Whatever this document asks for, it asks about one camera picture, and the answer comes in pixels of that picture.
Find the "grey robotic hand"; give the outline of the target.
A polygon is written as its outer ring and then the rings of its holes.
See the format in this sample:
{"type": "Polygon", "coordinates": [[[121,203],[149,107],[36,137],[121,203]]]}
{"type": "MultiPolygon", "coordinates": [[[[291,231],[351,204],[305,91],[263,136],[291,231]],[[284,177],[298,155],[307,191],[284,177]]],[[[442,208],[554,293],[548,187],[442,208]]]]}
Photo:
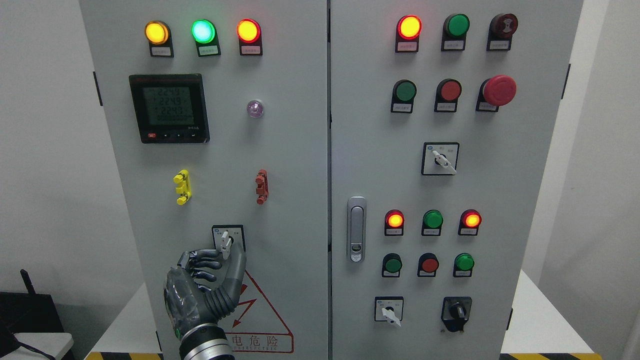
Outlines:
{"type": "Polygon", "coordinates": [[[204,324],[217,324],[237,307],[246,269],[246,253],[242,244],[231,246],[230,257],[223,260],[217,249],[185,251],[175,268],[167,272],[164,301],[176,337],[185,341],[188,333],[204,324]],[[218,287],[209,288],[195,282],[215,282],[217,271],[227,267],[218,287]]]}

